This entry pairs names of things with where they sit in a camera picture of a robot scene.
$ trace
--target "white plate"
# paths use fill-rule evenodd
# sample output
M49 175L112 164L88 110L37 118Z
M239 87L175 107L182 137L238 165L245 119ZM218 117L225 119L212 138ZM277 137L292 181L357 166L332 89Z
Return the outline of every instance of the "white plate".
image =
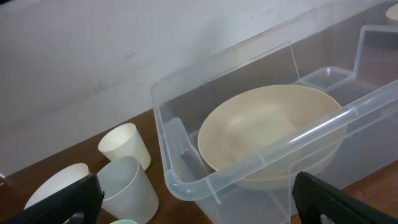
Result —
M42 184L33 193L27 201L24 209L27 209L55 192L68 187L88 174L90 174L90 171L88 170L88 166L84 163L78 163L64 168L44 182L44 184Z
M199 130L199 152L214 170L224 169L340 108L331 96L305 86L273 85L250 90L225 101L207 117ZM344 133L345 127L328 138ZM302 170L314 173L327 166L340 144L319 154L318 160L308 162ZM289 165L300 159L303 151L316 149L312 145L311 149L291 153L238 184L255 189L285 187Z

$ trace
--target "beige bowl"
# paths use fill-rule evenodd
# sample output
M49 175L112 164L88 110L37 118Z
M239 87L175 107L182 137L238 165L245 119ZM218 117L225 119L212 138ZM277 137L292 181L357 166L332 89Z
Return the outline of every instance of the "beige bowl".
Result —
M199 152L214 170L224 169L340 108L331 96L305 86L273 85L250 90L225 101L207 117L199 130ZM344 134L345 128L327 138L338 139ZM340 144L320 153L315 161L312 158L302 170L312 174L321 171ZM303 156L303 151L308 154L321 145L318 142L311 149L291 153L237 184L254 189L286 187L288 177L293 175L289 175L289 166Z

